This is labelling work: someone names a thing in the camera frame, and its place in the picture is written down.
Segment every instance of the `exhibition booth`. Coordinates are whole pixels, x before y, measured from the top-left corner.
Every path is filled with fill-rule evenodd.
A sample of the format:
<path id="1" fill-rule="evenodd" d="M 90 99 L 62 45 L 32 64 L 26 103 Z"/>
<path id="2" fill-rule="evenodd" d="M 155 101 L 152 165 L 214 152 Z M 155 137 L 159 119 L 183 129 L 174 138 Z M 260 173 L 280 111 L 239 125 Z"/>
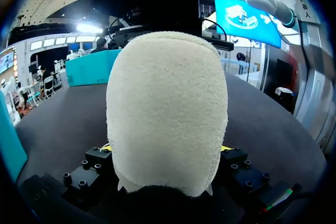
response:
<path id="1" fill-rule="evenodd" d="M 34 218 L 296 220 L 335 134 L 334 58 L 314 9 L 214 0 L 199 17 L 199 0 L 152 2 L 92 0 L 124 26 L 109 39 L 52 34 L 0 54 L 0 73 L 13 74 L 1 151 Z M 20 120 L 21 85 L 36 106 Z"/>

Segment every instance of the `white fuzzy pouch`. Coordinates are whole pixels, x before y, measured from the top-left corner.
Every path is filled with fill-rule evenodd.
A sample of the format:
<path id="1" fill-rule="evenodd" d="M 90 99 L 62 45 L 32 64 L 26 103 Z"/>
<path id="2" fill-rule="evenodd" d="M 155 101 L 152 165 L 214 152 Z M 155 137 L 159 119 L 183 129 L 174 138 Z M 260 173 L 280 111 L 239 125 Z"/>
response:
<path id="1" fill-rule="evenodd" d="M 211 188 L 228 117 L 210 43 L 170 31 L 135 38 L 113 65 L 106 101 L 119 187 L 169 186 L 192 197 Z"/>

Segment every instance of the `blue display screen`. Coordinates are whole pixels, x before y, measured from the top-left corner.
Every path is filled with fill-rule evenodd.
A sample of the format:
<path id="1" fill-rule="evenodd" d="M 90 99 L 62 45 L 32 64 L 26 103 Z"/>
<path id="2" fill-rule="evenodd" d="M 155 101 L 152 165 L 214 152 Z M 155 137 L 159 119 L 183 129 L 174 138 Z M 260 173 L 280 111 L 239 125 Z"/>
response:
<path id="1" fill-rule="evenodd" d="M 79 42 L 68 44 L 69 50 L 78 51 L 79 50 Z"/>
<path id="2" fill-rule="evenodd" d="M 277 24 L 273 24 L 265 12 L 249 6 L 243 0 L 215 0 L 215 5 L 217 23 L 223 27 L 227 35 L 281 47 Z M 217 32 L 223 34 L 218 26 Z"/>

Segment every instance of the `black cable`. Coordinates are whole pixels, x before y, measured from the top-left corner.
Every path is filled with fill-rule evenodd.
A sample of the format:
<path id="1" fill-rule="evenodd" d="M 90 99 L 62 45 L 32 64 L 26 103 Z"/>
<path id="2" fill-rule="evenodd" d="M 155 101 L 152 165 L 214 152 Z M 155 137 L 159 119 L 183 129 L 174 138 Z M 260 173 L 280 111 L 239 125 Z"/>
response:
<path id="1" fill-rule="evenodd" d="M 109 27 L 109 36 L 110 36 L 110 39 L 111 39 L 111 40 L 113 40 L 113 39 L 112 39 L 112 37 L 111 37 L 111 31 L 110 31 L 110 28 L 112 27 L 112 25 L 114 24 L 114 22 L 116 22 L 117 20 L 119 20 L 119 19 L 116 18 L 116 19 L 112 22 L 112 24 L 110 25 L 110 27 Z"/>
<path id="2" fill-rule="evenodd" d="M 251 48 L 252 48 L 252 40 L 250 40 L 250 56 L 248 57 L 248 70 L 247 70 L 247 78 L 246 78 L 246 82 L 247 82 L 247 83 L 248 83 L 248 76 L 249 76 L 249 74 L 250 74 Z"/>
<path id="3" fill-rule="evenodd" d="M 214 22 L 214 21 L 212 21 L 212 20 L 210 20 L 210 19 L 207 19 L 207 18 L 201 18 L 201 19 L 202 19 L 202 20 L 209 21 L 209 22 L 212 22 L 212 23 L 214 23 L 216 26 L 218 26 L 218 27 L 223 31 L 223 33 L 224 33 L 224 35 L 225 35 L 225 41 L 227 41 L 227 35 L 226 35 L 226 32 L 224 31 L 223 27 L 221 27 L 218 23 L 216 23 L 216 22 Z"/>
<path id="4" fill-rule="evenodd" d="M 280 35 L 280 38 L 283 42 L 285 42 L 287 44 L 287 42 L 284 40 L 284 38 L 282 37 L 282 34 L 279 32 L 278 27 L 274 24 L 274 22 L 272 21 L 271 17 L 269 16 L 269 14 L 267 12 L 265 12 L 266 15 L 268 16 L 268 18 L 271 20 L 273 26 L 275 27 L 275 29 L 277 30 L 278 34 Z"/>

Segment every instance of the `white wall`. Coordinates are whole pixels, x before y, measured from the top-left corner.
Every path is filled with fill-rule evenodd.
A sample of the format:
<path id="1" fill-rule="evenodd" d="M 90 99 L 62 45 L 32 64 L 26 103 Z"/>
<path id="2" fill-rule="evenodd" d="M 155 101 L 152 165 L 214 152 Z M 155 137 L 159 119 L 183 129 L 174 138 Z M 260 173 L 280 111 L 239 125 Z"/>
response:
<path id="1" fill-rule="evenodd" d="M 44 50 L 59 48 L 59 47 L 67 47 L 68 44 L 60 44 L 60 45 L 53 45 L 49 47 L 41 47 L 39 49 L 30 50 L 30 44 L 32 42 L 36 42 L 39 40 L 45 39 L 52 39 L 52 38 L 60 38 L 60 37 L 77 37 L 77 36 L 95 36 L 95 35 L 88 35 L 84 33 L 69 33 L 69 34 L 52 34 L 52 35 L 45 35 L 34 37 L 30 39 L 26 39 L 20 41 L 18 43 L 12 44 L 10 46 L 14 46 L 16 48 L 17 53 L 17 66 L 18 66 L 18 81 L 22 83 L 22 85 L 26 86 L 32 83 L 33 79 L 31 77 L 31 73 L 29 73 L 28 66 L 30 65 L 30 57 L 33 54 L 39 53 Z"/>

